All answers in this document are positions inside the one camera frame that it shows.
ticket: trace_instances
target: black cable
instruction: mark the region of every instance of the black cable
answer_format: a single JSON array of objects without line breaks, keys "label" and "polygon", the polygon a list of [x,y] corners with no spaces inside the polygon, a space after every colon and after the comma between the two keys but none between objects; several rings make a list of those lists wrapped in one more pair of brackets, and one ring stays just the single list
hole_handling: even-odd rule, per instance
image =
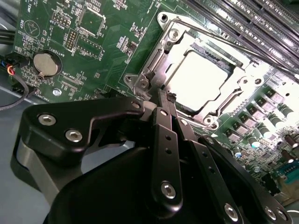
[{"label": "black cable", "polygon": [[29,88],[28,88],[27,84],[25,83],[25,81],[20,76],[18,76],[16,74],[13,75],[13,78],[15,78],[24,87],[24,93],[21,96],[21,98],[19,98],[14,103],[8,104],[8,105],[5,105],[5,106],[0,106],[0,111],[7,110],[7,109],[10,109],[10,108],[12,108],[14,106],[17,106],[18,104],[20,104],[21,102],[23,102],[26,99],[26,97],[28,96],[28,94],[29,94]]},{"label": "black cable", "polygon": [[187,22],[181,21],[179,19],[176,19],[175,22],[179,23],[179,24],[182,24],[182,25],[184,25],[186,27],[189,27],[189,28],[191,28],[191,29],[193,29],[193,30],[195,30],[197,32],[203,33],[204,35],[207,35],[207,36],[209,36],[209,37],[211,37],[213,39],[216,39],[216,40],[218,40],[218,41],[220,41],[222,43],[225,43],[225,44],[227,44],[227,45],[229,45],[231,47],[234,47],[234,48],[236,48],[238,50],[241,50],[241,51],[243,51],[243,52],[245,52],[245,53],[247,53],[249,55],[252,55],[252,56],[254,56],[254,57],[256,57],[256,58],[258,58],[258,59],[260,59],[260,60],[262,60],[262,61],[264,61],[266,63],[268,63],[269,65],[271,65],[272,67],[278,69],[279,71],[287,73],[288,74],[287,76],[290,79],[292,79],[293,81],[295,81],[296,83],[299,82],[299,80],[295,77],[295,75],[297,75],[297,73],[295,71],[292,71],[290,69],[287,69],[284,66],[279,65],[278,63],[274,62],[273,59],[271,59],[271,58],[267,58],[265,56],[259,55],[259,54],[255,53],[255,52],[253,52],[253,51],[245,48],[245,47],[242,47],[242,46],[239,46],[239,45],[237,45],[235,43],[232,43],[232,42],[230,42],[230,41],[228,41],[228,40],[226,40],[226,39],[224,39],[222,37],[219,37],[219,36],[217,36],[215,34],[207,32],[207,31],[205,31],[205,30],[203,30],[203,29],[201,29],[199,27],[193,26],[193,25],[191,25],[191,24],[189,24]]},{"label": "black cable", "polygon": [[11,38],[0,37],[0,44],[13,45],[14,40]]},{"label": "black cable", "polygon": [[14,37],[15,31],[0,29],[0,36]]}]

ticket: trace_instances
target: screw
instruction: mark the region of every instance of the screw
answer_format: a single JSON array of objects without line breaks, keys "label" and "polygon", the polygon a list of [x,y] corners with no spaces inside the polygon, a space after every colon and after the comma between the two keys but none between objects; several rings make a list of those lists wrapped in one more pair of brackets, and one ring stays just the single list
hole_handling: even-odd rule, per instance
[{"label": "screw", "polygon": [[176,191],[170,183],[162,183],[161,191],[169,199],[173,199],[176,196]]},{"label": "screw", "polygon": [[224,205],[224,210],[231,220],[233,220],[234,222],[238,221],[239,219],[238,214],[230,204],[226,203]]},{"label": "screw", "polygon": [[163,114],[164,116],[167,116],[167,112],[166,112],[166,111],[161,110],[160,112],[161,112],[161,114]]},{"label": "screw", "polygon": [[140,105],[138,103],[135,103],[135,102],[132,102],[132,106],[139,109],[140,108]]},{"label": "screw", "polygon": [[169,39],[171,39],[172,41],[177,41],[179,40],[179,30],[178,29],[171,29],[169,31]]},{"label": "screw", "polygon": [[181,119],[181,122],[182,122],[182,124],[185,125],[185,126],[188,125],[187,121],[185,121],[185,120],[183,120],[183,119]]},{"label": "screw", "polygon": [[269,209],[269,207],[265,207],[265,212],[271,219],[276,220],[276,215],[271,209]]},{"label": "screw", "polygon": [[65,133],[65,137],[72,142],[80,142],[82,140],[82,134],[77,130],[68,130]]},{"label": "screw", "polygon": [[213,140],[209,137],[206,138],[206,140],[210,143],[210,144],[214,144]]},{"label": "screw", "polygon": [[283,220],[287,220],[287,217],[280,209],[276,209],[276,211],[278,212],[279,216],[282,217]]},{"label": "screw", "polygon": [[61,90],[58,88],[53,89],[52,93],[56,97],[59,97],[62,94]]},{"label": "screw", "polygon": [[42,125],[46,125],[46,126],[51,126],[56,123],[56,119],[49,114],[42,114],[41,116],[38,117],[38,121]]},{"label": "screw", "polygon": [[255,173],[259,173],[259,172],[261,172],[261,169],[260,169],[260,167],[254,167],[254,168],[253,168],[253,171],[254,171]]}]

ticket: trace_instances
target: orange wire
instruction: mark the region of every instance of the orange wire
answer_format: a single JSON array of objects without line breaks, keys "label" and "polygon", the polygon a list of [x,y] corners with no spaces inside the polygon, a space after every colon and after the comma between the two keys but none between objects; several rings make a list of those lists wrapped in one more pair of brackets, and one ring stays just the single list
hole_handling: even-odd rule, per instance
[{"label": "orange wire", "polygon": [[14,70],[13,70],[13,66],[12,65],[9,65],[7,67],[7,72],[9,75],[13,76],[14,75]]}]

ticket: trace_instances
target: motherboard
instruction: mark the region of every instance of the motherboard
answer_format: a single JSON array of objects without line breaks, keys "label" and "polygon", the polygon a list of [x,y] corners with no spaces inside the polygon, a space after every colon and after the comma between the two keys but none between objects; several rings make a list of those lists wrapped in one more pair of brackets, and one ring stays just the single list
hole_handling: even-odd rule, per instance
[{"label": "motherboard", "polygon": [[14,51],[30,60],[15,72],[49,103],[175,93],[262,185],[298,186],[298,77],[192,26],[299,73],[299,17],[275,0],[24,0]]}]

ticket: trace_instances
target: hole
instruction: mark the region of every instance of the hole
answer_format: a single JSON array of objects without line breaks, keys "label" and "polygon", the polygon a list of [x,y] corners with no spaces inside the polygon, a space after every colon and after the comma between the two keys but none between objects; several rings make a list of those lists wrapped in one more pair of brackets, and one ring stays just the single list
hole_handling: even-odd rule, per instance
[{"label": "hole", "polygon": [[212,128],[212,129],[217,129],[217,125],[216,125],[216,124],[213,124],[213,125],[211,125],[211,128]]},{"label": "hole", "polygon": [[161,22],[166,22],[168,19],[167,15],[163,14],[161,17]]},{"label": "hole", "polygon": [[172,154],[172,151],[168,148],[165,149],[165,152],[168,154],[168,155],[171,155]]},{"label": "hole", "polygon": [[131,82],[132,82],[132,77],[130,77],[130,76],[126,77],[126,81],[127,81],[128,83],[131,83]]},{"label": "hole", "polygon": [[256,79],[256,80],[254,81],[254,83],[255,83],[256,85],[259,85],[259,84],[262,83],[262,80],[261,80],[260,78],[258,78],[258,79]]},{"label": "hole", "polygon": [[212,167],[209,167],[209,170],[210,170],[210,172],[211,172],[212,174],[215,173],[215,170],[214,170]]}]

